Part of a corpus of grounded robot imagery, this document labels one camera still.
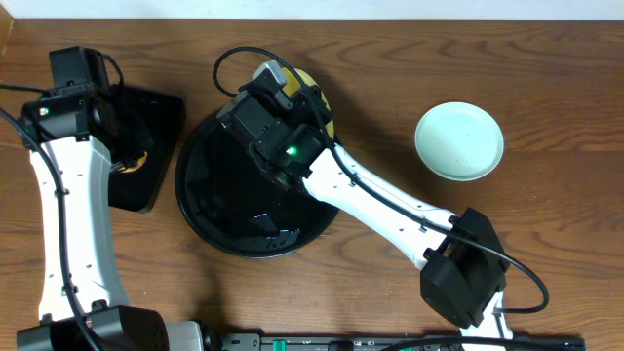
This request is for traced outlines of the green and yellow sponge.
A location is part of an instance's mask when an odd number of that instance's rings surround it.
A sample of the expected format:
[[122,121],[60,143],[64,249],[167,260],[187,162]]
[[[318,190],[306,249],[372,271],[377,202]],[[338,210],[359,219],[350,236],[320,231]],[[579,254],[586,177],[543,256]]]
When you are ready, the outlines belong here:
[[117,172],[118,173],[122,173],[122,174],[128,174],[128,173],[135,172],[135,171],[139,170],[145,164],[146,159],[147,159],[147,152],[144,151],[143,155],[141,157],[139,157],[136,160],[134,160],[133,162],[131,162],[129,166],[123,166],[123,167],[119,168],[117,170]]

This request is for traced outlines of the light blue plate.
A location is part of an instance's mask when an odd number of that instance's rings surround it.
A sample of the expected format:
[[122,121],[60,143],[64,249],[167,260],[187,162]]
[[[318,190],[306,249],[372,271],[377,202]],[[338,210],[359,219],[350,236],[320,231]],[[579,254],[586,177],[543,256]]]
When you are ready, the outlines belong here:
[[491,173],[504,153],[502,130],[481,107],[460,101],[439,104],[419,120],[414,145],[434,174],[472,181]]

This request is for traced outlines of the black round tray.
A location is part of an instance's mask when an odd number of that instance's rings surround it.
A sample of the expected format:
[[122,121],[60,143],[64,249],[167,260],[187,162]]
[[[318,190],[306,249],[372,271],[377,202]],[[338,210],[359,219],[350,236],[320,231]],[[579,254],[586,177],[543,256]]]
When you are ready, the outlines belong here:
[[178,156],[175,194],[205,242],[228,254],[268,258],[294,252],[330,226],[338,208],[265,179],[243,147],[211,114]]

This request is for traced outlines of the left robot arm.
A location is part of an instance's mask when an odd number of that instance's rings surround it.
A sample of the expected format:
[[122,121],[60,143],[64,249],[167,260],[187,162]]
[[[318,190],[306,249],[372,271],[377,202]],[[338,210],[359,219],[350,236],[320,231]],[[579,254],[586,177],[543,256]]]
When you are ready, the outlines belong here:
[[41,197],[45,278],[21,350],[166,350],[162,317],[133,307],[118,272],[109,211],[146,212],[185,119],[180,98],[111,83],[114,59],[52,51],[53,87],[26,103],[19,135]]

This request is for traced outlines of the yellow plate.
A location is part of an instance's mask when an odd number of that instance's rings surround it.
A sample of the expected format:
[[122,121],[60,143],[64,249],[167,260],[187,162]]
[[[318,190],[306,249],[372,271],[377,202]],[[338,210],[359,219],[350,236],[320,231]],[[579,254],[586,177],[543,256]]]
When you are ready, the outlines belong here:
[[[331,108],[330,108],[329,102],[325,94],[321,90],[320,86],[318,85],[318,83],[304,70],[296,68],[295,71],[298,73],[302,81],[309,88],[315,88],[319,91],[321,100],[323,101],[323,104],[325,105],[326,110],[330,111]],[[282,67],[282,72],[285,73],[287,77],[287,84],[283,88],[283,91],[286,93],[286,95],[289,98],[292,98],[296,93],[298,93],[301,90],[301,85],[296,81],[294,75],[290,71],[288,71],[285,67]],[[334,128],[333,118],[330,118],[329,122],[326,123],[325,127],[328,131],[330,138],[334,139],[335,128]]]

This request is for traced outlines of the black rectangular tray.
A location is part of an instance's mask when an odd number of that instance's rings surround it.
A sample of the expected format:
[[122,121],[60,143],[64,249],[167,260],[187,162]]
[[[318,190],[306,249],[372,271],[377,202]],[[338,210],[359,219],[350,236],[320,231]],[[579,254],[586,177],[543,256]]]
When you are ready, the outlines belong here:
[[110,173],[108,203],[113,208],[146,213],[153,208],[185,123],[181,97],[125,87],[115,106],[132,126],[132,146],[144,163],[131,172]]

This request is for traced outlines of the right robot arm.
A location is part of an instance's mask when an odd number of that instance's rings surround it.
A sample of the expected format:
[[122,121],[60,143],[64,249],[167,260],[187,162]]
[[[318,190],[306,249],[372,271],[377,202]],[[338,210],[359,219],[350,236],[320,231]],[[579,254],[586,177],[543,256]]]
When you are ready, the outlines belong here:
[[490,220],[418,200],[359,164],[334,138],[316,82],[250,83],[216,114],[269,179],[335,206],[380,234],[420,272],[420,294],[464,336],[509,339],[510,267]]

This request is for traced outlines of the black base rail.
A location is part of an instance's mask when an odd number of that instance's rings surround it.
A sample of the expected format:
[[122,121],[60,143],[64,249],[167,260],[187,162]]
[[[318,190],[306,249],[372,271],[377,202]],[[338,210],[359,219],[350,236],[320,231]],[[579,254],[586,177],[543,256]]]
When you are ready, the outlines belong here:
[[477,338],[459,335],[425,335],[417,338],[377,336],[261,335],[253,332],[210,336],[195,321],[167,324],[171,350],[220,351],[444,351],[444,350],[564,350],[585,351],[575,337]]

